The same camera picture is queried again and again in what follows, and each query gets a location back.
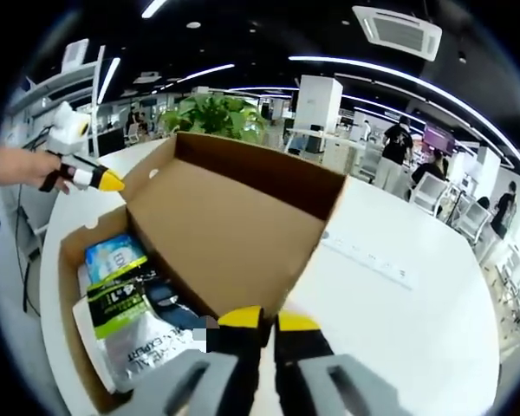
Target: product package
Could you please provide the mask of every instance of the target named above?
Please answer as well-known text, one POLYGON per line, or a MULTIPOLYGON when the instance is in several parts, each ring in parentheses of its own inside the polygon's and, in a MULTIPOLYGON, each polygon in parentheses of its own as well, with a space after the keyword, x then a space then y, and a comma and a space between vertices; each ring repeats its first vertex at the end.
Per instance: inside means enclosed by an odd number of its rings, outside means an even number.
POLYGON ((129 254, 127 250, 136 243, 129 236, 122 237, 114 238, 114 244, 108 240, 92 248, 94 252, 109 250, 109 254, 125 250, 125 265, 116 270, 112 264, 104 265, 113 257, 95 258, 94 270, 114 271, 96 275, 100 281, 92 284, 87 297, 74 307, 88 356, 110 393, 134 389, 154 369, 189 348, 206 351, 205 341, 193 340, 193 330, 205 327, 204 320, 182 302, 144 253, 138 252, 143 256, 137 260, 126 261, 135 258, 136 251, 129 254), (105 249, 115 246, 117 249, 105 249))

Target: curved white desk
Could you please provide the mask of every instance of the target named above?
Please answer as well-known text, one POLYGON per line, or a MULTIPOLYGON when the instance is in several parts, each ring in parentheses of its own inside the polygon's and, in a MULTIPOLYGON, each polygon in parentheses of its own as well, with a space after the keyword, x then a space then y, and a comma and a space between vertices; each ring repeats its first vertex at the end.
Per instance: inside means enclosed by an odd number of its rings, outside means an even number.
MULTIPOLYGON (((161 142, 129 147, 101 161, 125 175, 161 142)), ((397 386, 401 404, 413 414, 469 416, 475 414, 469 411, 490 406, 497 387, 497 328, 491 297, 467 242, 415 207, 356 182, 350 194, 352 211, 340 220, 342 229, 359 244, 405 264, 416 273, 418 288, 404 293, 361 266, 343 270, 337 257, 334 270, 316 270, 318 256, 332 256, 322 248, 291 292, 291 301, 319 321, 336 353, 354 353, 357 360, 397 386), (327 287, 333 290, 325 296, 327 287), (337 308, 337 301, 343 301, 343 307, 337 308)), ((94 189, 60 195, 44 243, 42 332, 55 381, 75 416, 97 412, 64 335, 59 245, 71 231, 93 224, 123 203, 117 193, 94 189)), ((277 416, 281 411, 273 390, 274 365, 270 352, 264 356, 251 414, 277 416)), ((114 414, 127 414, 127 409, 114 414)))

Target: open cardboard box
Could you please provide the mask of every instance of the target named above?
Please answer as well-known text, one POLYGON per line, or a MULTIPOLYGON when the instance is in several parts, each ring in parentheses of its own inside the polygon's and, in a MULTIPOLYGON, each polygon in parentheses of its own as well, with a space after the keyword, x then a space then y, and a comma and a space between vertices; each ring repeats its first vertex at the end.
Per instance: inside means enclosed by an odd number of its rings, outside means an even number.
POLYGON ((106 391, 72 315, 85 249, 129 230, 202 315, 261 305, 275 314, 318 244, 345 177, 268 148, 179 133, 124 179, 127 204, 62 241, 62 319, 94 405, 108 413, 130 394, 106 391))

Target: green leaves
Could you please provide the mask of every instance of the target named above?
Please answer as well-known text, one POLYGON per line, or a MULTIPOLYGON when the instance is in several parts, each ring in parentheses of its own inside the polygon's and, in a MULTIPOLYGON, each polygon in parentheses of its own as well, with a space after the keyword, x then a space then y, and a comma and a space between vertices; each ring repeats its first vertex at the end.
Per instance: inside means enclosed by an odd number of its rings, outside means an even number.
POLYGON ((159 119, 168 132, 216 134, 249 143, 259 143, 266 128, 256 106, 223 94, 196 94, 182 100, 178 111, 166 111, 159 119))

